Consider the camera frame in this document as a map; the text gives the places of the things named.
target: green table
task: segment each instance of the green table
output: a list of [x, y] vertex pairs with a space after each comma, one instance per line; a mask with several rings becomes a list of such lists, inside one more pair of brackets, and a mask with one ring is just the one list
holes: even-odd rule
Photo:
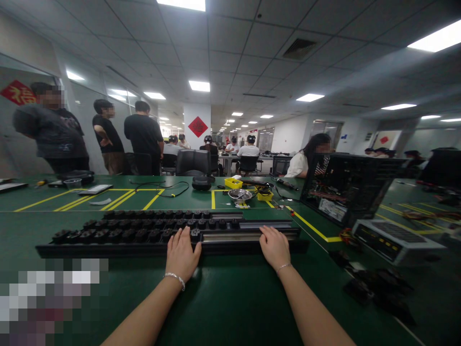
[[[28, 182], [33, 184], [38, 178], [30, 178]], [[101, 209], [235, 210], [227, 204], [229, 198], [217, 188], [217, 185], [224, 185], [224, 178], [216, 178], [211, 191], [199, 192], [190, 187], [176, 198], [165, 196], [178, 194], [185, 184], [161, 190], [148, 185], [135, 194], [135, 185], [130, 184], [130, 179], [139, 183], [165, 181], [167, 186], [179, 181], [192, 181], [188, 177], [171, 176], [97, 176], [95, 183], [114, 185], [113, 189], [92, 198], [93, 201], [106, 198], [114, 201], [104, 207], [91, 206], [87, 199], [80, 199], [65, 190], [48, 187], [33, 189], [32, 185], [1, 195], [0, 251], [3, 269], [9, 268], [9, 277], [18, 270], [32, 270], [27, 268], [31, 261], [37, 266], [44, 262], [38, 259], [35, 245], [48, 243], [60, 229], [76, 229], [87, 220], [100, 219], [104, 213]], [[287, 180], [302, 188], [303, 181]], [[297, 198], [300, 194], [283, 186], [279, 186], [279, 190], [289, 198]], [[454, 273], [456, 268], [458, 273], [461, 268], [458, 255], [447, 251], [441, 262], [424, 268], [401, 269], [415, 287], [415, 293], [406, 299], [418, 323], [411, 333], [373, 304], [362, 307], [342, 291], [351, 277], [327, 253], [331, 249], [345, 249], [338, 239], [339, 227], [306, 206], [294, 201], [280, 201], [278, 196], [271, 203], [252, 200], [249, 203], [251, 208], [243, 211], [244, 216], [247, 219], [292, 218], [287, 208], [273, 208], [277, 204], [290, 206], [296, 211], [293, 222], [304, 229], [302, 238], [311, 241], [306, 254], [292, 256], [294, 267], [358, 345], [418, 345], [412, 333], [426, 345], [457, 344], [461, 297], [460, 276]], [[431, 211], [439, 208], [433, 197], [421, 192], [419, 187], [394, 183], [382, 206], [378, 218], [395, 220], [431, 237], [440, 236], [441, 230], [408, 223], [399, 215], [408, 206]], [[387, 262], [368, 249], [362, 255], [348, 249], [346, 251], [353, 260], [368, 269], [388, 266]], [[70, 268], [71, 264], [65, 261], [64, 267]], [[91, 296], [83, 297], [82, 308], [73, 310], [72, 321], [63, 325], [64, 333], [54, 336], [56, 344], [70, 345], [72, 342], [73, 345], [99, 345], [152, 291], [161, 280], [164, 267], [165, 258], [109, 260], [108, 275], [102, 273], [101, 284], [91, 285]], [[283, 287], [262, 256], [201, 258], [199, 270], [173, 305], [158, 339], [158, 345], [186, 343], [302, 344]]]

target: silver bracelet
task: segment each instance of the silver bracelet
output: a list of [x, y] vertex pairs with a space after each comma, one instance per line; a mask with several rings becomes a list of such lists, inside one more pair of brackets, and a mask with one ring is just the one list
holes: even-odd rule
[[291, 267], [291, 266], [292, 266], [291, 263], [287, 263], [287, 264], [282, 265], [280, 268], [277, 269], [277, 276], [279, 276], [280, 269], [285, 268], [285, 267]]
[[186, 284], [184, 283], [183, 279], [181, 279], [179, 276], [177, 276], [174, 273], [165, 273], [165, 275], [163, 277], [165, 277], [165, 276], [172, 276], [172, 277], [175, 277], [176, 279], [178, 279], [182, 284], [182, 291], [184, 292], [184, 290], [186, 289]]

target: red decoration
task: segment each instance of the red decoration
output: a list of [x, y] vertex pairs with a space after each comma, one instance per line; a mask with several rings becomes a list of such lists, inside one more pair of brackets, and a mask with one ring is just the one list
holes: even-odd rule
[[200, 119], [200, 117], [196, 117], [190, 124], [189, 128], [193, 132], [194, 135], [200, 137], [203, 132], [208, 129], [208, 126]]
[[18, 106], [22, 106], [26, 103], [36, 103], [37, 99], [34, 96], [32, 90], [22, 84], [20, 81], [15, 80], [4, 88], [0, 95], [6, 97], [11, 102], [16, 103]]

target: computer case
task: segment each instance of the computer case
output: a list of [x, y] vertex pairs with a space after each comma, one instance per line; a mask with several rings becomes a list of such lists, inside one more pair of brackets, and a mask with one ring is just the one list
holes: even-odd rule
[[315, 154], [301, 201], [340, 227], [372, 219], [405, 160]]

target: hand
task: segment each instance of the hand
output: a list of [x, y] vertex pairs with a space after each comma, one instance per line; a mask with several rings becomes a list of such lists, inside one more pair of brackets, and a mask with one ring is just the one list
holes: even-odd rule
[[290, 248], [288, 239], [283, 233], [274, 227], [263, 226], [259, 228], [263, 234], [259, 238], [259, 244], [266, 261], [275, 271], [287, 263], [290, 263]]
[[113, 146], [112, 142], [108, 138], [103, 138], [102, 141], [100, 142], [100, 144], [101, 144], [102, 147], [106, 147], [108, 145]]
[[202, 243], [197, 243], [192, 252], [190, 227], [187, 226], [171, 236], [168, 242], [167, 266], [165, 272], [171, 272], [181, 277], [186, 283], [197, 268]]

